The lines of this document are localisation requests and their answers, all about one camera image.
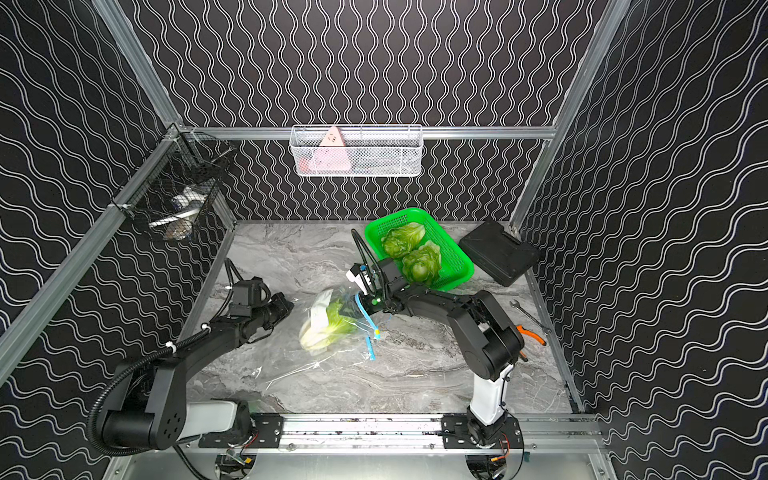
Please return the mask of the pale chinese cabbage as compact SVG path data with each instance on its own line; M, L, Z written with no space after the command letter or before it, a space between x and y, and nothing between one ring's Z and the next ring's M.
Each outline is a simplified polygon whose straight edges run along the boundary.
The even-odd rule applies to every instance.
M440 246L428 240L402 259L402 273L409 283L432 285L442 268Z
M306 351L325 350L358 330L358 317L348 313L351 295L345 289L321 291L307 309L307 319L299 332L299 343Z

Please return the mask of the green chinese cabbage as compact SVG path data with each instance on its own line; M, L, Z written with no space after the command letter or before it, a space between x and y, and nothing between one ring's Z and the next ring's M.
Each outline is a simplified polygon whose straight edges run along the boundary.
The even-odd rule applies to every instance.
M390 258L400 259L419 245L425 233L422 224L411 222L387 232L381 239L381 246Z

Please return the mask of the zip-top bag blue seal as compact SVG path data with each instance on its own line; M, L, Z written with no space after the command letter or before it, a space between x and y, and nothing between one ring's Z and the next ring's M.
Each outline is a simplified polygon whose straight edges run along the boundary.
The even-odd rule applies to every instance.
M304 374L325 374L374 361L380 338L381 330L367 322L343 321L320 328L300 322L296 329L256 345L255 387L267 393Z

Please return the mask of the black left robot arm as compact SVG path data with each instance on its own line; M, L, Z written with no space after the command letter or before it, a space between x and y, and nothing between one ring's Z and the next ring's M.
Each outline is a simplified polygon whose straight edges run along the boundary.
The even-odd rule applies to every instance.
M187 419L188 380L258 330L272 332L293 309L275 293L263 305L243 307L242 316L215 317L194 335L119 367L87 414L91 446L120 457L176 444Z

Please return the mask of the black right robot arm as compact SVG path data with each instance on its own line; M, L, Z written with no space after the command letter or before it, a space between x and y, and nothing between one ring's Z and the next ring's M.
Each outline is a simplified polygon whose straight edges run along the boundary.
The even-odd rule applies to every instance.
M347 278L360 290L354 297L363 315L377 312L423 317L448 326L473 374L464 434L480 448L509 447L505 429L511 422L506 404L510 375L525 341L493 294L441 292L410 283L391 259L371 265L355 263Z

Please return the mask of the zip-top bag with two cabbages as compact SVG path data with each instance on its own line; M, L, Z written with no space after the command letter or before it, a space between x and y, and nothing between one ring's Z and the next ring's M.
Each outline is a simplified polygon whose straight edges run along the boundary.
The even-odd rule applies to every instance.
M304 309L304 315L298 339L305 351L329 351L342 340L361 338L368 359L377 359L375 343L381 339L381 329L363 306L359 292L346 287L325 289Z

